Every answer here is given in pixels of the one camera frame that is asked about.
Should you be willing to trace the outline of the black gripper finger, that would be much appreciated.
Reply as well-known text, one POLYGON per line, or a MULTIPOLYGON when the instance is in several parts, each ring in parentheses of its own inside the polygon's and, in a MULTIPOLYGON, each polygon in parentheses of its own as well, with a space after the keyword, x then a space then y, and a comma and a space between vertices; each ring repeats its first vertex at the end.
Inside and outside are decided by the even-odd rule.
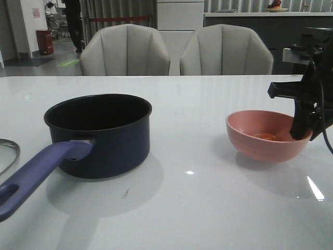
POLYGON ((310 100, 294 100, 294 118, 290 129, 290 135, 295 140, 301 140, 311 130, 313 132, 313 117, 316 102, 310 100))

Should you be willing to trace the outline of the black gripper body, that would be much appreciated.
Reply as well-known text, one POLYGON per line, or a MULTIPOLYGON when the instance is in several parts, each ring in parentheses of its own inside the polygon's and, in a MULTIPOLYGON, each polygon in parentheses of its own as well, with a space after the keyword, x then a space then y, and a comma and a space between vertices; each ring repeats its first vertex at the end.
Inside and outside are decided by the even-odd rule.
POLYGON ((295 109, 332 109, 332 37, 310 56, 300 81, 271 82, 267 92, 270 98, 293 99, 295 109))

